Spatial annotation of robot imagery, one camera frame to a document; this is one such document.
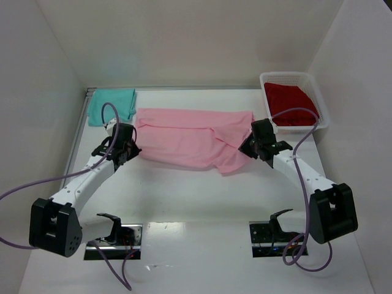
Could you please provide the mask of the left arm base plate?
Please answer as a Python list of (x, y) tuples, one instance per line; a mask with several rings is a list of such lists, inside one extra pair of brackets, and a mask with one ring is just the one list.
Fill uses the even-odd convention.
[(141, 257), (143, 224), (122, 224), (117, 236), (98, 237), (94, 240), (108, 260), (131, 260)]

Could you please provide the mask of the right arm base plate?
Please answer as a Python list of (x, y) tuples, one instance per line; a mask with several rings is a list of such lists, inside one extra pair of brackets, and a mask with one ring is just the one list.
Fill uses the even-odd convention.
[(249, 231), (253, 258), (282, 257), (288, 242), (298, 235), (297, 232), (283, 232), (275, 237), (269, 222), (250, 222)]

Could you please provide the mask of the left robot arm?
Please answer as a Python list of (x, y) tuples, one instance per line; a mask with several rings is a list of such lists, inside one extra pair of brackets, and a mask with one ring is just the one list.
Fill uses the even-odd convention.
[(105, 238), (110, 244), (121, 240), (120, 217), (97, 213), (81, 222), (79, 216), (95, 191), (117, 169), (138, 156), (137, 131), (131, 124), (117, 123), (112, 135), (91, 153), (81, 175), (48, 199), (38, 198), (31, 206), (29, 244), (63, 257), (72, 256), (79, 246)]

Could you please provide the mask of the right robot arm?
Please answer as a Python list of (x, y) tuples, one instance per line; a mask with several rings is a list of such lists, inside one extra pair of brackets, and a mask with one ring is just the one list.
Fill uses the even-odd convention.
[(286, 141), (277, 141), (269, 119), (252, 122), (251, 134), (239, 150), (281, 172), (307, 198), (304, 211), (284, 209), (270, 216), (275, 239), (289, 233), (309, 233), (314, 241), (325, 244), (358, 229), (351, 188), (322, 176), (300, 159)]

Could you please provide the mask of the pink t shirt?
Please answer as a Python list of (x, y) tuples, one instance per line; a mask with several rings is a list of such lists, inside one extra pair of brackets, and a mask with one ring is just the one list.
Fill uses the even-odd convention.
[(239, 147), (253, 120), (251, 111), (139, 108), (137, 144), (144, 159), (229, 174), (249, 161)]

